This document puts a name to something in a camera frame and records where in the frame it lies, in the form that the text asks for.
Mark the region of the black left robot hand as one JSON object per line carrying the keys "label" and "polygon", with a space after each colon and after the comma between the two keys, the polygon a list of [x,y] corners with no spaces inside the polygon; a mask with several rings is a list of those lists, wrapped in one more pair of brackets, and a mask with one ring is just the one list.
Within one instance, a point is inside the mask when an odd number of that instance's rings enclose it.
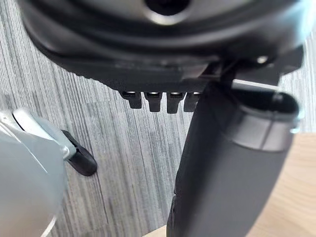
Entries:
{"label": "black left robot hand", "polygon": [[130,107],[193,112],[169,237],[246,236],[277,182],[300,108],[277,84],[303,59],[310,0],[20,0],[35,47]]}

